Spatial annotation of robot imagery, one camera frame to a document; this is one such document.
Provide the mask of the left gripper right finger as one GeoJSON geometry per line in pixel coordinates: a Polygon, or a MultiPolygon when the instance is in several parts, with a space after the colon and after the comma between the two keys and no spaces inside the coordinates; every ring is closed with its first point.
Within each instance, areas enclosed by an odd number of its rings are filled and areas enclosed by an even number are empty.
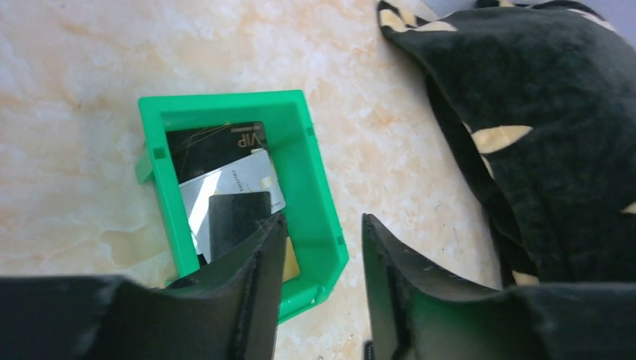
{"type": "Polygon", "coordinates": [[[368,359],[501,359],[483,301],[494,289],[438,265],[375,215],[361,217],[371,325],[368,359]]]}

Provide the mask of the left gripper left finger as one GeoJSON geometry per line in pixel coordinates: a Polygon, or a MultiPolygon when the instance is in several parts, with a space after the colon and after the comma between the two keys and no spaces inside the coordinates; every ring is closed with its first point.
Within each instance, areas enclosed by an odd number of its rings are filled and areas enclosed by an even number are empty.
{"type": "Polygon", "coordinates": [[[260,220],[240,245],[167,288],[165,359],[272,359],[281,303],[287,219],[260,220]]]}

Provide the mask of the dark card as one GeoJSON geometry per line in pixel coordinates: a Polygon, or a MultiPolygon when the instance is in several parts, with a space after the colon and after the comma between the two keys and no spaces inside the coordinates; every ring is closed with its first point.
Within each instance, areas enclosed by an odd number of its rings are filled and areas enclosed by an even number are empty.
{"type": "Polygon", "coordinates": [[[208,263],[240,245],[269,218],[271,195],[268,191],[218,194],[208,199],[208,263]]]}

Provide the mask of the green plastic bin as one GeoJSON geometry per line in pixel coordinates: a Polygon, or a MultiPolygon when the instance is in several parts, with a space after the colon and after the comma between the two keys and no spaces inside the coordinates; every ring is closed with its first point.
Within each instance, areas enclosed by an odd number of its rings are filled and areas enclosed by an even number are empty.
{"type": "Polygon", "coordinates": [[[140,183],[156,191],[175,275],[186,287],[266,219],[284,220],[280,321],[332,293],[348,254],[300,90],[142,97],[140,183]]]}

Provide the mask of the white gold VIP card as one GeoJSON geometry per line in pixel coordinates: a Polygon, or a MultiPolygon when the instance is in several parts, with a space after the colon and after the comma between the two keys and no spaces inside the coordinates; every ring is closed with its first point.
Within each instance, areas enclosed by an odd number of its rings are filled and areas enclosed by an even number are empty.
{"type": "Polygon", "coordinates": [[[241,194],[268,191],[271,195],[271,215],[286,207],[283,192],[265,149],[243,157],[179,185],[188,225],[197,252],[209,258],[209,197],[218,194],[241,194]]]}

